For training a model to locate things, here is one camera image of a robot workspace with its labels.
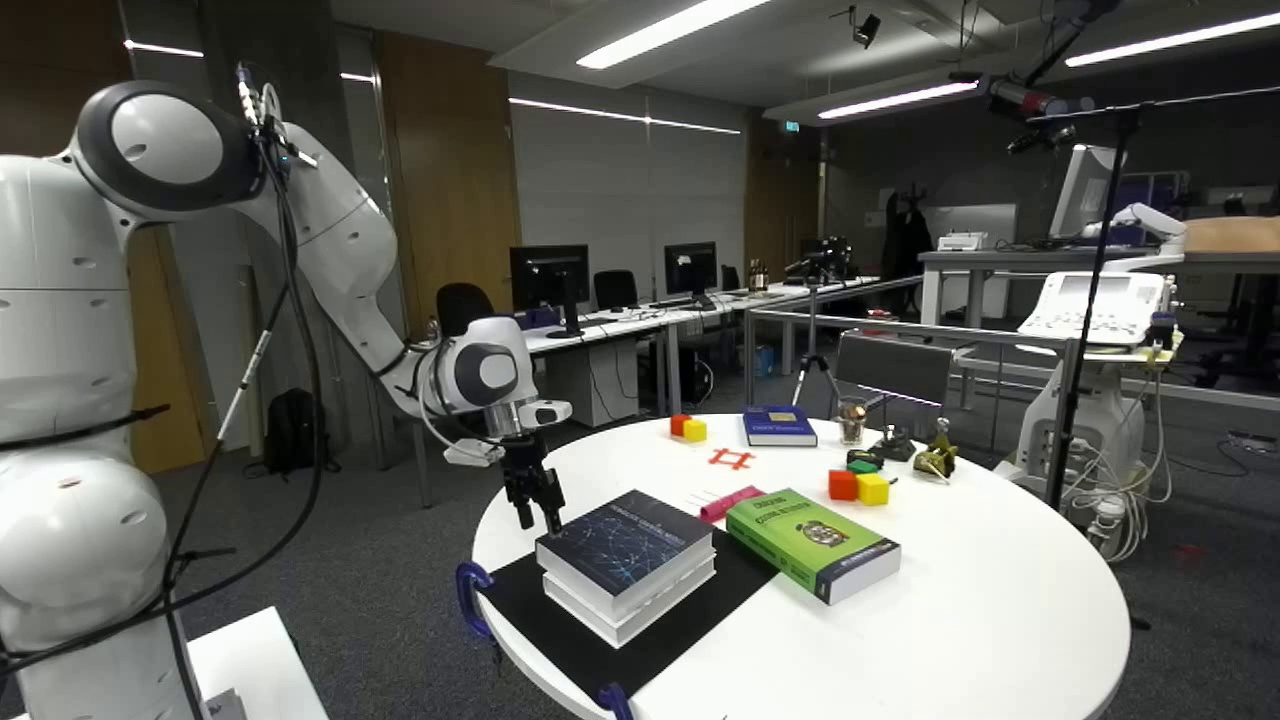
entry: yellow object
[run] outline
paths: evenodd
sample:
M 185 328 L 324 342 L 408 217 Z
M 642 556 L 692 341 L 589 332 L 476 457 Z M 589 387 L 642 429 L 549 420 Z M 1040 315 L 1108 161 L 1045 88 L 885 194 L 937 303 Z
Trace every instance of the yellow object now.
M 889 478 L 885 474 L 870 472 L 870 474 L 856 474 L 856 478 L 860 478 L 856 499 L 889 505 Z
M 688 441 L 688 445 L 709 441 L 709 420 L 686 420 L 686 441 Z

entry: ceiling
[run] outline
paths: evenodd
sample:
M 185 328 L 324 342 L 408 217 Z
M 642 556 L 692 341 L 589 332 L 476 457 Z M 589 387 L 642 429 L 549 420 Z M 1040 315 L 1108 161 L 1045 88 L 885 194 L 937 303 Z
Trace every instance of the ceiling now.
M 817 106 L 836 99 L 940 83 L 947 72 L 1026 75 L 1089 0 L 856 0 L 856 25 L 870 11 L 881 16 L 870 49 L 853 42 L 850 0 L 768 0 L 611 72 L 575 67 L 575 58 L 606 38 L 688 5 L 692 0 L 333 0 L 333 11 L 359 29 L 484 49 L 492 63 L 508 72 L 598 88 L 662 88 L 764 106 L 768 117 L 817 120 Z M 1071 51 L 1276 8 L 1280 0 L 1121 0 L 1115 11 L 1089 25 Z M 1165 51 L 1152 56 L 1150 67 L 1233 51 L 1260 56 L 1260 49 L 1280 49 L 1280 29 L 1196 51 Z M 1108 72 L 1133 72 L 1133 63 L 1105 63 L 1098 72 L 1057 67 L 1045 80 L 1080 83 Z

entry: book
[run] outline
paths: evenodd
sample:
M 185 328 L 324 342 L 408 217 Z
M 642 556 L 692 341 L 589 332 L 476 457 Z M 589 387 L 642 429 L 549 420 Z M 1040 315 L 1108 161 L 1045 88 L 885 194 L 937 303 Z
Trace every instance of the book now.
M 544 593 L 589 631 L 598 631 L 610 647 L 634 642 L 647 624 L 669 615 L 686 597 L 704 587 L 715 575 L 715 556 L 709 565 L 688 567 L 669 587 L 652 593 L 634 615 L 611 620 L 598 615 L 589 598 L 573 597 L 554 573 L 544 573 Z
M 712 526 L 647 493 L 623 493 L 537 540 L 537 565 L 610 620 L 712 556 Z
M 842 604 L 902 567 L 897 540 L 791 488 L 738 505 L 728 511 L 728 537 L 823 604 Z
M 817 448 L 817 432 L 797 408 L 744 408 L 753 448 Z

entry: person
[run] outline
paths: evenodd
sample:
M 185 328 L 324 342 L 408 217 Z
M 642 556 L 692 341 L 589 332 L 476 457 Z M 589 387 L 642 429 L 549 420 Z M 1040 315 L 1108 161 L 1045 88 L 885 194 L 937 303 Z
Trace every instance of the person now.
M 924 210 L 917 205 L 917 194 L 910 193 L 894 193 L 885 198 L 885 252 L 881 252 L 881 274 L 897 280 L 897 274 L 921 274 L 921 252 L 933 252 L 933 231 L 924 225 Z M 885 294 L 894 315 L 910 315 L 917 303 L 917 286 L 902 286 Z

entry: computer monitor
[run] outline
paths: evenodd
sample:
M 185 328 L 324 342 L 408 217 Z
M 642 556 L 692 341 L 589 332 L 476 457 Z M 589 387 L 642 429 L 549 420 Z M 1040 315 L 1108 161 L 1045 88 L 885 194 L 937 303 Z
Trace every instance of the computer monitor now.
M 704 245 L 669 245 L 664 247 L 664 267 L 669 267 L 669 294 L 678 293 L 692 293 L 692 294 L 704 294 L 709 286 L 715 286 L 715 245 L 704 241 Z
M 592 294 L 589 286 L 589 245 L 524 245 L 511 247 L 511 303 L 563 307 L 563 332 L 575 332 L 575 303 Z
M 1049 241 L 1080 245 L 1089 225 L 1105 225 L 1115 149 L 1071 144 L 1071 163 L 1054 209 Z

